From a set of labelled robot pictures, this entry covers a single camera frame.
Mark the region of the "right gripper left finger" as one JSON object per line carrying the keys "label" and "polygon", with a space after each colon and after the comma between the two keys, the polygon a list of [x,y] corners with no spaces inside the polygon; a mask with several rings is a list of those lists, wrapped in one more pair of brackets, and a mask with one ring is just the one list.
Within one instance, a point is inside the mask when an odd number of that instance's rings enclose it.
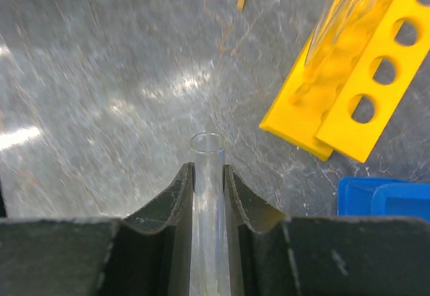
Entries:
{"label": "right gripper left finger", "polygon": [[195,168],[125,217],[103,267],[97,295],[188,295]]}

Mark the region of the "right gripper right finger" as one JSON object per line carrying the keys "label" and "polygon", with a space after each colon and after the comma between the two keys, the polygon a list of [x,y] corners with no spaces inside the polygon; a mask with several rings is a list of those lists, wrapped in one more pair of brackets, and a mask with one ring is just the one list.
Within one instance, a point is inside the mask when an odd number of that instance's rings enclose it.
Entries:
{"label": "right gripper right finger", "polygon": [[232,295],[301,295],[290,260],[287,217],[258,196],[234,166],[223,166]]}

